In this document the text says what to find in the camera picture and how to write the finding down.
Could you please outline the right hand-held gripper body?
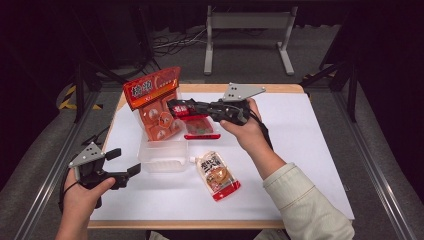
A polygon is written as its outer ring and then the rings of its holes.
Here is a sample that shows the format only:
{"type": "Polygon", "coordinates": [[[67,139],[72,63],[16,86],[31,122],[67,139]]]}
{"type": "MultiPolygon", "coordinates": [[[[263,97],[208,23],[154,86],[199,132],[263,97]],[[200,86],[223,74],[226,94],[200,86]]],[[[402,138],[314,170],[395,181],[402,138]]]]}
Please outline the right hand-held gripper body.
{"type": "Polygon", "coordinates": [[[243,126],[252,115],[247,99],[265,91],[263,86],[229,83],[223,97],[208,104],[208,114],[215,122],[225,120],[243,126]]]}

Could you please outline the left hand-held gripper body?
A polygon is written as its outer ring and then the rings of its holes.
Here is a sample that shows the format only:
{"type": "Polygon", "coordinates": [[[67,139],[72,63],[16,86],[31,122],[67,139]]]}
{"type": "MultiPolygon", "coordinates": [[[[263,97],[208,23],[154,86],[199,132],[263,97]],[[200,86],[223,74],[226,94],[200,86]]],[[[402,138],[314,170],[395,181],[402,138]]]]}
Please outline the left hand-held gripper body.
{"type": "Polygon", "coordinates": [[[91,142],[68,165],[75,173],[76,180],[84,187],[93,189],[107,178],[114,178],[112,190],[125,188],[129,181],[127,172],[107,172],[103,169],[107,160],[105,154],[94,142],[91,142]]]}

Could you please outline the red and black snack packet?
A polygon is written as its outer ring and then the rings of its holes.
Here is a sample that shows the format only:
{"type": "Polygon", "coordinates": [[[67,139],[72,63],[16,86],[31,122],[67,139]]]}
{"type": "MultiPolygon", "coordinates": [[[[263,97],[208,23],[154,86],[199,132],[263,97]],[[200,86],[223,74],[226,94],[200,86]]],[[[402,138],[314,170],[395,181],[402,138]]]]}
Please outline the red and black snack packet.
{"type": "Polygon", "coordinates": [[[221,137],[221,134],[216,132],[208,116],[206,115],[192,115],[195,109],[191,106],[196,102],[194,99],[180,100],[173,99],[167,102],[168,109],[175,119],[181,120],[185,124],[186,133],[184,138],[186,140],[216,140],[221,137]]]}

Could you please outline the clear plastic storage bin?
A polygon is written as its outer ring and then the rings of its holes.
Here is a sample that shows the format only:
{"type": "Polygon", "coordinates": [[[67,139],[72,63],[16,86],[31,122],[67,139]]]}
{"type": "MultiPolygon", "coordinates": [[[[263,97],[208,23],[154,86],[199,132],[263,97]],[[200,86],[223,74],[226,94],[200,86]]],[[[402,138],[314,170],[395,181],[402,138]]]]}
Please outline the clear plastic storage bin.
{"type": "Polygon", "coordinates": [[[148,173],[175,173],[186,169],[188,143],[186,141],[142,141],[138,159],[148,173]]]}

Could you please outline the orange dried tofu packet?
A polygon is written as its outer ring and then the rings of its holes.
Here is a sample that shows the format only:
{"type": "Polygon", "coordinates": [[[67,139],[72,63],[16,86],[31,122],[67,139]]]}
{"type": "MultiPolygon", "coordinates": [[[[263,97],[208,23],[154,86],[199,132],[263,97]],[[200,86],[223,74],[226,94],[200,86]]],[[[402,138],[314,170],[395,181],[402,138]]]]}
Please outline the orange dried tofu packet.
{"type": "Polygon", "coordinates": [[[181,131],[180,122],[174,119],[167,105],[169,100],[176,98],[177,93],[171,92],[139,109],[145,133],[150,141],[163,141],[181,131]]]}

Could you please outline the red spicy snack packet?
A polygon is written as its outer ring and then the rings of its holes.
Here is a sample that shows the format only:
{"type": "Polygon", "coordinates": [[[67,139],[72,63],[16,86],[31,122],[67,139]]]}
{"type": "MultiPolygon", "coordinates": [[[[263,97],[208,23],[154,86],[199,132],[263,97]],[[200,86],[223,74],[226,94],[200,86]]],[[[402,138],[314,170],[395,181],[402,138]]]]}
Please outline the red spicy snack packet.
{"type": "Polygon", "coordinates": [[[175,93],[179,87],[180,67],[169,67],[123,85],[123,93],[131,110],[136,110],[156,99],[175,93]]]}

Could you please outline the person's right hand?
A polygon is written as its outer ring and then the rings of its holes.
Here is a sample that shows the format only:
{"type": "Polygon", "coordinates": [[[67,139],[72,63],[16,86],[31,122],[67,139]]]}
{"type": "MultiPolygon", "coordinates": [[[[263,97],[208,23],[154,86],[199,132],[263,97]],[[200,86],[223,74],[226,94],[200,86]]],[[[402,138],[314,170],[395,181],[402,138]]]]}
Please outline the person's right hand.
{"type": "Polygon", "coordinates": [[[226,120],[221,120],[220,125],[223,129],[236,137],[240,146],[251,157],[257,168],[263,163],[265,157],[271,154],[272,150],[265,140],[259,123],[253,118],[250,118],[243,126],[233,124],[226,120]]]}

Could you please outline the person's left hand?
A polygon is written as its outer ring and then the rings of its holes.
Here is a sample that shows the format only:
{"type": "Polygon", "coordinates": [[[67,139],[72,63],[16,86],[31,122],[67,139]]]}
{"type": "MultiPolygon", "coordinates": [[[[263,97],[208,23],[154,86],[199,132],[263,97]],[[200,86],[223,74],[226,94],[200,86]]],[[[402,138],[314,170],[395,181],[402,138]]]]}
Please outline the person's left hand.
{"type": "Polygon", "coordinates": [[[71,169],[67,175],[64,189],[62,221],[67,224],[86,224],[90,220],[97,200],[115,184],[114,178],[107,178],[93,189],[81,186],[71,169]]]}

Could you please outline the yellow and black floor tape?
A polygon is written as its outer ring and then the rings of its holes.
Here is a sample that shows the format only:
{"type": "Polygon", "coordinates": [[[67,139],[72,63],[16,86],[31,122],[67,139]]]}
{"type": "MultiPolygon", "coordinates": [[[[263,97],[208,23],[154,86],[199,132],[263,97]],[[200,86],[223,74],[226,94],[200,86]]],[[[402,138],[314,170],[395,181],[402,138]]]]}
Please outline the yellow and black floor tape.
{"type": "Polygon", "coordinates": [[[58,104],[58,108],[76,110],[77,105],[71,102],[71,98],[75,93],[76,86],[74,84],[71,84],[65,91],[62,101],[58,104]]]}

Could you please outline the white and red spout pouch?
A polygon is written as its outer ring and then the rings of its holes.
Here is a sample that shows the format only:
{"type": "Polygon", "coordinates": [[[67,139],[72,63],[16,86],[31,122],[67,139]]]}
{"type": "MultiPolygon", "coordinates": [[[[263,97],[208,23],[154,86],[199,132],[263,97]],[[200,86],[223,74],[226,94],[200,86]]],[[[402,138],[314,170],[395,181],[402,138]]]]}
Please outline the white and red spout pouch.
{"type": "Polygon", "coordinates": [[[228,197],[241,187],[241,183],[216,151],[191,157],[190,162],[196,165],[200,177],[215,201],[228,197]]]}

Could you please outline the black tripod stand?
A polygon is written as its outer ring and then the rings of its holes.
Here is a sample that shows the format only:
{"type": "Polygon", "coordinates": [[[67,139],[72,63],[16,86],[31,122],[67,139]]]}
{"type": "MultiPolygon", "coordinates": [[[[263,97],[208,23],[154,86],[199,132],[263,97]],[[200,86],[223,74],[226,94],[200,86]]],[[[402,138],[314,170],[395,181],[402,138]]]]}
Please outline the black tripod stand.
{"type": "Polygon", "coordinates": [[[84,88],[88,87],[88,92],[99,92],[102,88],[102,82],[115,82],[122,86],[124,83],[129,82],[131,79],[139,76],[144,72],[144,69],[150,63],[157,63],[154,58],[140,63],[134,70],[119,75],[106,67],[81,58],[75,68],[75,78],[73,83],[76,86],[76,107],[77,113],[75,123],[81,122],[83,116],[88,111],[90,104],[85,100],[84,88]]]}
{"type": "Polygon", "coordinates": [[[358,81],[356,78],[357,69],[353,60],[338,61],[315,74],[307,74],[303,77],[300,86],[305,88],[331,74],[334,74],[328,85],[331,91],[340,92],[345,85],[348,85],[347,113],[351,121],[356,122],[355,110],[358,81]]]}

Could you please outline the grey metal stand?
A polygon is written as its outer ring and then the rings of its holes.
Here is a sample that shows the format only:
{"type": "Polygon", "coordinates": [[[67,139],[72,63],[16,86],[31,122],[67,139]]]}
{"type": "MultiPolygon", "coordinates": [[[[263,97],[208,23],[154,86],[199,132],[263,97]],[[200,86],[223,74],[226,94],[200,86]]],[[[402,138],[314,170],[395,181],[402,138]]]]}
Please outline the grey metal stand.
{"type": "Polygon", "coordinates": [[[284,38],[277,42],[284,69],[288,76],[294,75],[294,68],[289,58],[287,47],[294,27],[298,7],[292,7],[283,12],[214,12],[212,6],[207,9],[206,33],[207,43],[205,50],[205,75],[212,74],[214,29],[282,29],[284,38]]]}

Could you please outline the aluminium floor rail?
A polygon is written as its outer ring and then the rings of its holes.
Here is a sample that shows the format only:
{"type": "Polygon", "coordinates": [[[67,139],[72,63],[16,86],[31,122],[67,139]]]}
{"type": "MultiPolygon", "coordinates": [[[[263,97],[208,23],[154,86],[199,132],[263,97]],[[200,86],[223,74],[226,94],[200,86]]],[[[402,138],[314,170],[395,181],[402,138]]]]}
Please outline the aluminium floor rail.
{"type": "Polygon", "coordinates": [[[361,153],[365,169],[371,178],[376,193],[386,211],[386,214],[388,215],[398,239],[417,240],[417,237],[408,223],[391,186],[380,167],[374,161],[358,124],[351,119],[347,110],[347,102],[344,100],[343,95],[340,92],[335,92],[333,93],[333,98],[353,135],[354,141],[361,153]]]}
{"type": "Polygon", "coordinates": [[[38,185],[36,196],[31,202],[31,206],[27,211],[25,218],[19,225],[17,233],[13,240],[29,240],[33,233],[44,209],[46,208],[53,192],[62,179],[63,170],[67,168],[69,157],[71,156],[72,147],[75,145],[76,139],[81,132],[89,111],[95,105],[99,92],[89,92],[83,100],[81,116],[75,112],[75,116],[70,120],[70,125],[63,131],[57,130],[57,133],[63,132],[64,140],[59,141],[59,146],[56,148],[46,147],[43,145],[42,150],[54,155],[53,162],[47,169],[47,174],[41,176],[39,173],[36,177],[41,181],[38,185]]]}

